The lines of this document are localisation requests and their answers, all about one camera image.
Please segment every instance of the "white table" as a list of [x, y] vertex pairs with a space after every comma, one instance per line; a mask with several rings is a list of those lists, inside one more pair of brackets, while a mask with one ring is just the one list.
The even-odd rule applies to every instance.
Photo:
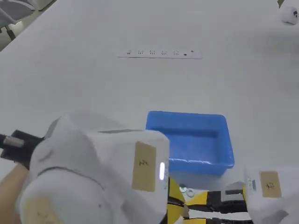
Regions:
[[[77, 109], [132, 128], [150, 110], [226, 116], [235, 167], [192, 188], [243, 180], [245, 165], [298, 163], [299, 29], [275, 0], [62, 0], [0, 53], [0, 133], [43, 136]], [[202, 60], [124, 59], [120, 49], [185, 49]], [[13, 163], [1, 161], [0, 177]]]

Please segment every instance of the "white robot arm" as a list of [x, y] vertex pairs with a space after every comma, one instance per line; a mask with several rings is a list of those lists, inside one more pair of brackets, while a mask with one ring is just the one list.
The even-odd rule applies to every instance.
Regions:
[[61, 117], [32, 154], [17, 204], [22, 224], [159, 224], [168, 158], [159, 132], [89, 112]]
[[298, 166], [246, 170], [246, 204], [254, 224], [299, 223], [298, 173]]

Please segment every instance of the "chair leg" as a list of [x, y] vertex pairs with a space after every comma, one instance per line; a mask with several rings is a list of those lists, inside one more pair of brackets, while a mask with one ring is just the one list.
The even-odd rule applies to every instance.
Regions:
[[13, 41], [15, 39], [14, 32], [9, 28], [9, 26], [5, 26], [7, 34], [9, 35], [10, 39]]

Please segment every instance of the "blue tray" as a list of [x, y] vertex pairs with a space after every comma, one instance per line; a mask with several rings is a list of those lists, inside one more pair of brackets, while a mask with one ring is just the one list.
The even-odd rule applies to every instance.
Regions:
[[170, 172], [222, 175], [235, 164], [224, 116], [150, 111], [147, 130], [170, 141]]

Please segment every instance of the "printed label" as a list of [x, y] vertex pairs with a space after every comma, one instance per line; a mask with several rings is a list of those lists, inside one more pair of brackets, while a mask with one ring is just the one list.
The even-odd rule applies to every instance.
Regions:
[[260, 172], [260, 179], [263, 191], [263, 197], [280, 198], [281, 188], [278, 172], [265, 171]]
[[23, 203], [22, 211], [24, 224], [63, 224], [46, 196], [28, 199]]
[[132, 189], [155, 192], [156, 156], [155, 147], [136, 142]]

